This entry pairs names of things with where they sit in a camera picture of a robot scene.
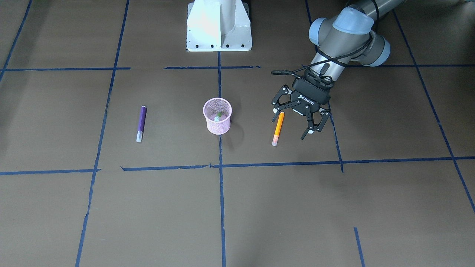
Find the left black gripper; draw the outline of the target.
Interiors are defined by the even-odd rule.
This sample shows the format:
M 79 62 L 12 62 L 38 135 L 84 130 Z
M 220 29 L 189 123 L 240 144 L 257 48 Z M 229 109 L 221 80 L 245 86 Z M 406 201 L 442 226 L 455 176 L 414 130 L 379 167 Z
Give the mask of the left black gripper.
M 273 105 L 274 116 L 272 123 L 277 120 L 280 113 L 292 108 L 293 111 L 307 118 L 307 128 L 301 136 L 303 140 L 307 134 L 321 132 L 331 115 L 331 110 L 320 108 L 326 105 L 330 100 L 330 90 L 334 86 L 334 80 L 330 76 L 317 74 L 315 72 L 305 72 L 304 75 L 293 75 L 295 81 L 292 83 L 293 91 L 287 85 L 283 85 L 271 101 Z M 282 96 L 289 96 L 287 102 L 281 102 Z M 314 114 L 318 113 L 321 117 L 319 123 L 314 122 Z

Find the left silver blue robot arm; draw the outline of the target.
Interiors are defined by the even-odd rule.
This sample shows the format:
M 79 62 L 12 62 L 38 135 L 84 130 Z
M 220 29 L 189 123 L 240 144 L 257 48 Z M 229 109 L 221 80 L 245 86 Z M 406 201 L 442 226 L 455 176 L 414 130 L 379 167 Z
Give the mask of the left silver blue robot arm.
M 294 71 L 272 71 L 273 75 L 295 78 L 291 87 L 282 86 L 273 98 L 274 118 L 290 108 L 307 119 L 302 138 L 320 132 L 331 115 L 323 106 L 328 104 L 330 91 L 348 63 L 375 67 L 389 57 L 390 44 L 376 33 L 376 24 L 402 3 L 402 0 L 358 0 L 348 3 L 334 17 L 312 22 L 308 36 L 317 47 L 312 62 Z

